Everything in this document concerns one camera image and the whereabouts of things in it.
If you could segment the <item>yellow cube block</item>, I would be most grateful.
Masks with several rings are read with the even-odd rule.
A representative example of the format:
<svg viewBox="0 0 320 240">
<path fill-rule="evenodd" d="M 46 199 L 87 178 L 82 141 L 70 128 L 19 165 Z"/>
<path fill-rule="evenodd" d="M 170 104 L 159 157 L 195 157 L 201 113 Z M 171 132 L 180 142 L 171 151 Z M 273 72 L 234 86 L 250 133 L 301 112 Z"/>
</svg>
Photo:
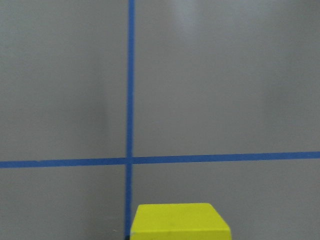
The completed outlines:
<svg viewBox="0 0 320 240">
<path fill-rule="evenodd" d="M 228 224 L 209 203 L 141 204 L 131 240 L 231 240 Z"/>
</svg>

